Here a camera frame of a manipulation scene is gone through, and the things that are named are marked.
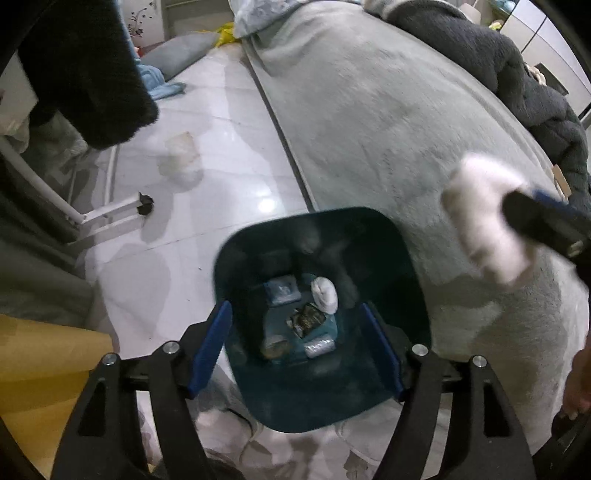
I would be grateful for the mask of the right human hand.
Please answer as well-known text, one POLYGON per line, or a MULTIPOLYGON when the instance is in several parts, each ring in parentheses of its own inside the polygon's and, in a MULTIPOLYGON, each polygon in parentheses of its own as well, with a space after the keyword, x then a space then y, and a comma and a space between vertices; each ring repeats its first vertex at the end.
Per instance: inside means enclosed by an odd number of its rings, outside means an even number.
POLYGON ((584 348, 573 358, 564 389, 562 411, 570 420, 590 410, 590 354, 590 335, 587 335, 584 348))

